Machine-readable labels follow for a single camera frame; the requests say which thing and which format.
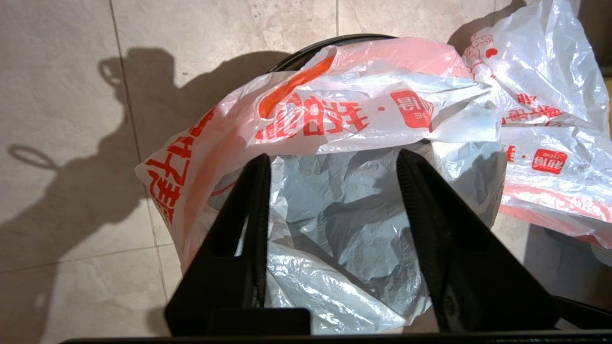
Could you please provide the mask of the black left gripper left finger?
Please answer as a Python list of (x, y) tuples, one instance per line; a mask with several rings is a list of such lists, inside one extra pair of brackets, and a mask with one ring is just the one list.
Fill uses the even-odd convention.
[(203, 336), (215, 312), (263, 307), (270, 187), (261, 154), (243, 168), (164, 311), (171, 335)]

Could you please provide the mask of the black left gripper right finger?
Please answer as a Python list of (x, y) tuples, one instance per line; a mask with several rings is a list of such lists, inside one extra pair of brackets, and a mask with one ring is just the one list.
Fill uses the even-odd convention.
[(555, 328), (553, 296), (422, 155), (400, 150), (396, 172), (442, 333)]

